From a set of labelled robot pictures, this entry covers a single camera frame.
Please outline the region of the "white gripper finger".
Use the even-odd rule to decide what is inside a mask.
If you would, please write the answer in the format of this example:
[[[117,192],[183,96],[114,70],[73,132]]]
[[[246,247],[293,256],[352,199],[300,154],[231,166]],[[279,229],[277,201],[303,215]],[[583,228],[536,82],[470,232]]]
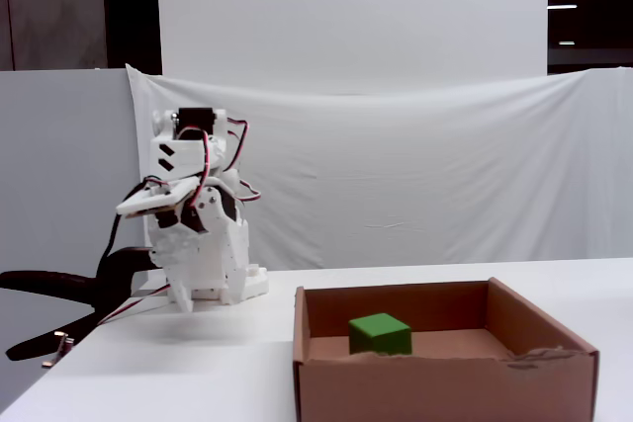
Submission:
[[[182,266],[169,266],[165,268],[165,276],[173,299],[180,310],[185,313],[191,313],[193,311],[192,291],[188,286],[186,269]]]
[[[169,228],[149,227],[149,257],[157,268],[168,267],[172,262],[173,232]]]

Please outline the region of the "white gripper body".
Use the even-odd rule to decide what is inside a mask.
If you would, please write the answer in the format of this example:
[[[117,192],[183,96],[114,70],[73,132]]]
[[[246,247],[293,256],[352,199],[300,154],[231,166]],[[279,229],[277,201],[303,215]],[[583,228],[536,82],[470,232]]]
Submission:
[[[226,187],[207,185],[192,206],[159,212],[147,219],[150,226],[173,232],[169,266],[184,267],[188,277],[222,277],[229,232],[237,226],[235,199]]]

